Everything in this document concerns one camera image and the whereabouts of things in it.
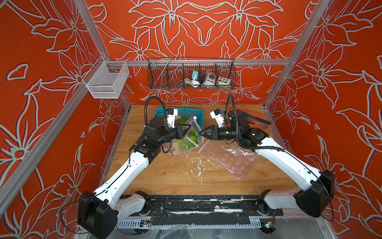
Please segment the chinese cabbage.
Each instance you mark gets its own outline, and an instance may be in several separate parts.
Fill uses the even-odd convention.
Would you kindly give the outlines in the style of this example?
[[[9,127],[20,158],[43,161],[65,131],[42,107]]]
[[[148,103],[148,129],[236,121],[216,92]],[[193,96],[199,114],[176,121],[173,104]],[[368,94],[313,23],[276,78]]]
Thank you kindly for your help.
[[[187,150],[198,146],[198,138],[196,136],[196,131],[191,130],[189,134],[183,139],[176,141],[176,146],[179,150]]]
[[[175,124],[179,124],[179,125],[184,125],[184,124],[188,124],[187,123],[187,118],[184,118],[184,117],[181,117],[181,118],[176,118],[175,120]]]

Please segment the clear zipper bag pink dots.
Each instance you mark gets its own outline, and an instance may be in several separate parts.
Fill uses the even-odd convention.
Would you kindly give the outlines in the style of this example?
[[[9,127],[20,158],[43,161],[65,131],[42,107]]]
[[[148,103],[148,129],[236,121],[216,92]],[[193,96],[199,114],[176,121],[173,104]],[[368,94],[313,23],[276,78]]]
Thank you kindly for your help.
[[[171,143],[165,143],[164,152],[168,155],[179,156],[202,146],[205,138],[200,135],[202,129],[197,120],[196,116],[190,118],[176,116],[175,124],[190,124],[191,128],[182,139],[174,139]]]

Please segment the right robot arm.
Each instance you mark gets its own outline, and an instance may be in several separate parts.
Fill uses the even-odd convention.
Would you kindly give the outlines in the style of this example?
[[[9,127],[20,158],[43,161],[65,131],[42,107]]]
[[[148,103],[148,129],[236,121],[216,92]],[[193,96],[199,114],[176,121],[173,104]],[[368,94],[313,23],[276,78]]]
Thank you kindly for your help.
[[[251,128],[243,111],[232,110],[226,115],[226,112],[215,109],[210,116],[217,124],[202,130],[203,137],[236,141],[240,148],[251,150],[273,163],[297,185],[289,191],[265,190],[256,200],[259,214],[265,216],[276,209],[301,209],[307,215],[319,218],[332,204],[335,175],[331,171],[322,171],[303,162],[262,129]]]

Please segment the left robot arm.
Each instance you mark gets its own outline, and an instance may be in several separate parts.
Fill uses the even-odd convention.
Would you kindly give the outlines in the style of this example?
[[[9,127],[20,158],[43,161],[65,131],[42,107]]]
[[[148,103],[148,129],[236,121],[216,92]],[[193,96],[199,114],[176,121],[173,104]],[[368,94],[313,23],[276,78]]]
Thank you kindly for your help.
[[[119,221],[149,210],[150,197],[144,192],[136,192],[126,199],[120,197],[160,153],[163,144],[183,139],[191,127],[185,123],[168,124],[162,118],[146,121],[144,132],[130,149],[124,165],[99,188],[79,197],[77,223],[97,239],[106,239]]]

